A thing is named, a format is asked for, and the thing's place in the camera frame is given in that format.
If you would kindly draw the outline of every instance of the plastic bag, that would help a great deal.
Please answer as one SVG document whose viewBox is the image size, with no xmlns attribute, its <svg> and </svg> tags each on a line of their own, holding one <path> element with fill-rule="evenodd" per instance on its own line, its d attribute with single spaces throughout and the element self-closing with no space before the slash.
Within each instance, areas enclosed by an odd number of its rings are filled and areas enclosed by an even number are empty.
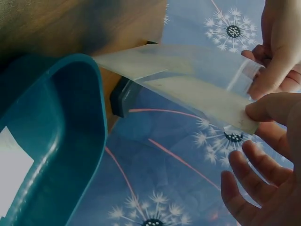
<svg viewBox="0 0 301 226">
<path fill-rule="evenodd" d="M 197 46 L 149 44 L 94 60 L 196 114 L 205 113 L 221 128 L 230 124 L 249 134 L 258 128 L 245 106 L 262 66 L 243 56 Z"/>
</svg>

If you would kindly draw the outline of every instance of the plastic bin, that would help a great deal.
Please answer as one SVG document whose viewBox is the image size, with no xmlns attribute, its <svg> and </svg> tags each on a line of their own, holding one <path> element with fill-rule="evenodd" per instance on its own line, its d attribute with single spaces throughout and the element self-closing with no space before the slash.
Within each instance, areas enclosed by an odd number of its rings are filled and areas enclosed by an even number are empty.
<svg viewBox="0 0 301 226">
<path fill-rule="evenodd" d="M 96 63 L 83 54 L 60 59 L 26 55 L 12 62 L 0 75 L 3 130 L 10 131 L 33 164 L 0 226 L 67 225 L 107 138 Z M 14 161 L 8 166 L 2 185 L 20 167 Z"/>
</svg>

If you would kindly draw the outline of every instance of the dandelion pattern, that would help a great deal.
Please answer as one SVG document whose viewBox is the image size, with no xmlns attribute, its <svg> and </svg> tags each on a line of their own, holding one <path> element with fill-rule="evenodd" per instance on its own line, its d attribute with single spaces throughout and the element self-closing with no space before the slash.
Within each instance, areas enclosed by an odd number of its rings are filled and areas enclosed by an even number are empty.
<svg viewBox="0 0 301 226">
<path fill-rule="evenodd" d="M 262 143 L 256 136 L 232 130 L 230 126 L 219 129 L 206 119 L 200 119 L 197 125 L 200 131 L 193 135 L 195 144 L 205 153 L 205 161 L 214 165 L 219 163 L 222 167 L 228 168 L 229 153 L 235 150 L 242 151 L 241 146 L 247 140 L 254 141 L 263 150 Z"/>
<path fill-rule="evenodd" d="M 165 16 L 164 16 L 164 25 L 167 25 L 168 24 L 168 22 L 170 21 L 169 20 L 169 15 L 168 15 L 168 7 L 169 7 L 169 4 L 167 3 L 166 4 L 166 14 L 165 14 Z"/>
<path fill-rule="evenodd" d="M 216 11 L 213 18 L 205 20 L 204 25 L 209 28 L 206 36 L 222 51 L 238 53 L 257 43 L 257 27 L 237 8 L 231 8 L 226 14 Z"/>
<path fill-rule="evenodd" d="M 109 218 L 118 220 L 114 225 L 133 226 L 184 226 L 191 223 L 188 214 L 184 213 L 184 209 L 171 203 L 171 201 L 163 195 L 155 191 L 146 201 L 139 201 L 137 197 L 129 197 L 125 201 L 126 211 L 123 208 L 113 207 L 109 211 Z"/>
</svg>

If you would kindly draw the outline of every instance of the person's right hand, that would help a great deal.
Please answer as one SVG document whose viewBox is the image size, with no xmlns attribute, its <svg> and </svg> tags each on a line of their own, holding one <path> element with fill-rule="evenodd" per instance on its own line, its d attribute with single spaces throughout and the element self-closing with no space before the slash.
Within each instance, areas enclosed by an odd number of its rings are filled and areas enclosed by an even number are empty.
<svg viewBox="0 0 301 226">
<path fill-rule="evenodd" d="M 261 29 L 263 44 L 242 52 L 267 67 L 251 86 L 251 97 L 299 90 L 301 76 L 292 69 L 301 61 L 301 1 L 266 0 Z"/>
<path fill-rule="evenodd" d="M 243 198 L 229 171 L 222 173 L 222 199 L 242 226 L 301 225 L 301 94 L 266 95 L 248 105 L 246 113 L 263 122 L 256 134 L 292 161 L 294 169 L 281 167 L 248 141 L 243 151 L 267 182 L 251 169 L 239 151 L 230 154 L 230 164 L 238 181 L 261 208 Z M 287 132 L 271 121 L 286 125 Z"/>
</svg>

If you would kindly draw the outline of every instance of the wooden table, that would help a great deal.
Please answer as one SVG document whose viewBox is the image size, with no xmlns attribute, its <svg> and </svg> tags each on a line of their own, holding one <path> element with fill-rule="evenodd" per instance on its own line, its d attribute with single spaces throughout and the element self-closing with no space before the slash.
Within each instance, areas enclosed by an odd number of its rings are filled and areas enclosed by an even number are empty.
<svg viewBox="0 0 301 226">
<path fill-rule="evenodd" d="M 28 52 L 94 56 L 158 42 L 165 9 L 166 0 L 0 0 L 0 68 Z M 101 72 L 111 129 L 109 96 L 120 76 Z"/>
</svg>

